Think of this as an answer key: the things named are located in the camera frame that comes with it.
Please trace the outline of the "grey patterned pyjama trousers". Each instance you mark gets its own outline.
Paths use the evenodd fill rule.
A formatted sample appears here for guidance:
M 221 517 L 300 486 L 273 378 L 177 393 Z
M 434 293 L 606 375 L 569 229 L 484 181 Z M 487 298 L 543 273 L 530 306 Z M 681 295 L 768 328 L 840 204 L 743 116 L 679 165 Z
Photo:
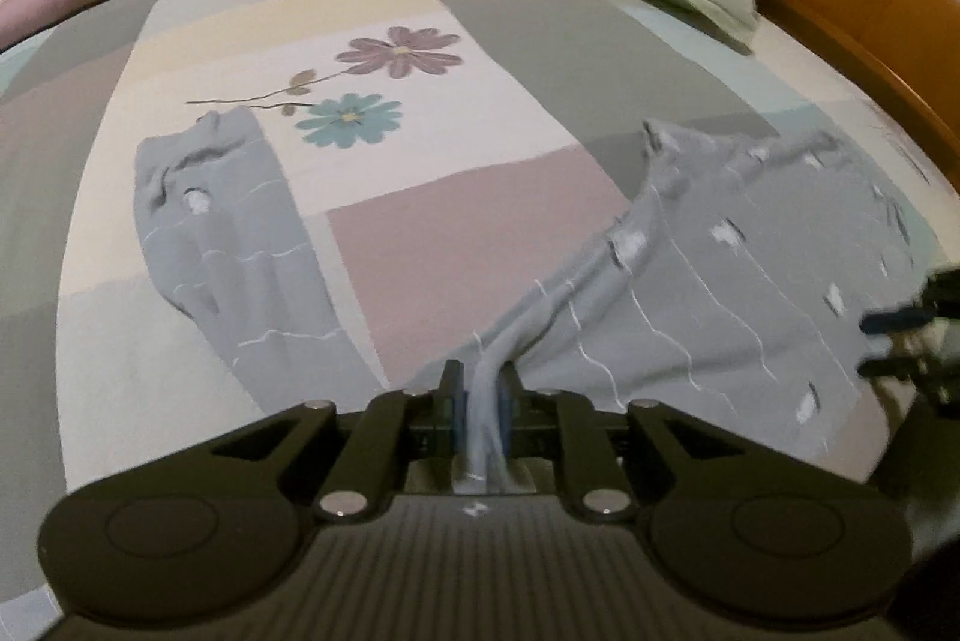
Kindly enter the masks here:
M 464 490 L 509 487 L 493 382 L 649 397 L 800 459 L 861 399 L 859 318 L 916 292 L 931 235 L 841 137 L 646 121 L 602 145 L 421 178 L 370 98 L 268 140 L 245 109 L 142 142 L 156 290 L 265 412 L 347 412 L 462 361 Z

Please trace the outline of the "patchwork pastel bed sheet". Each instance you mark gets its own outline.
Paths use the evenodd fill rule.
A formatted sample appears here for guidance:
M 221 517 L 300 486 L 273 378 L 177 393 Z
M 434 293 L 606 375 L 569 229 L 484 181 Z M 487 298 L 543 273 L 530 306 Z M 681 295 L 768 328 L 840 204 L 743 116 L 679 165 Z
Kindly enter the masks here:
M 59 618 L 32 542 L 68 490 L 268 414 L 146 269 L 142 142 L 245 109 L 268 140 L 370 98 L 421 178 L 658 121 L 760 140 L 825 131 L 958 254 L 958 200 L 907 132 L 779 26 L 747 53 L 643 0 L 109 0 L 2 53 L 2 633 Z M 869 393 L 828 454 L 869 475 L 913 398 Z

